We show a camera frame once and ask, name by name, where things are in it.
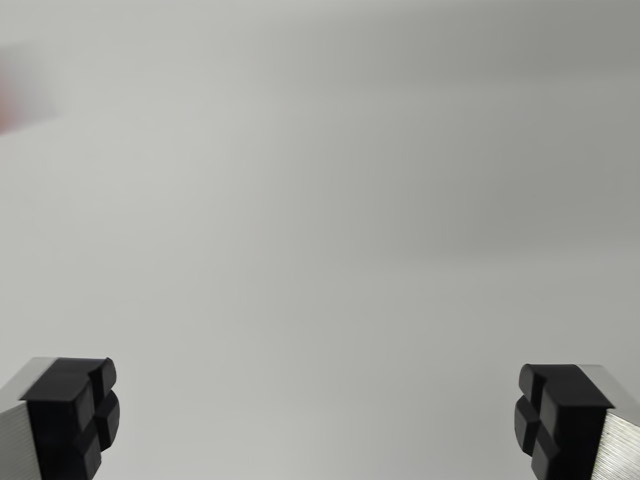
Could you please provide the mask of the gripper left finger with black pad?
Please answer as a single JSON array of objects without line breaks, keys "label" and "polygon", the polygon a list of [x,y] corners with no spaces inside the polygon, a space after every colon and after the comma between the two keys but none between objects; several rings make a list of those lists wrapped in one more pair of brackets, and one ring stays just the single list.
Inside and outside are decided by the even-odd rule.
[{"label": "gripper left finger with black pad", "polygon": [[89,480],[117,436],[110,358],[35,357],[1,387],[1,477]]}]

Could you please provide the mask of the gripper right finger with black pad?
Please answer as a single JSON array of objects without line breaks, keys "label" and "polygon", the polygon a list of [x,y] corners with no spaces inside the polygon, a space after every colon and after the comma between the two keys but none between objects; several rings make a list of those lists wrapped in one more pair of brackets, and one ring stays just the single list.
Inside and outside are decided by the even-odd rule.
[{"label": "gripper right finger with black pad", "polygon": [[637,479],[639,401],[600,365],[525,364],[514,410],[538,479]]}]

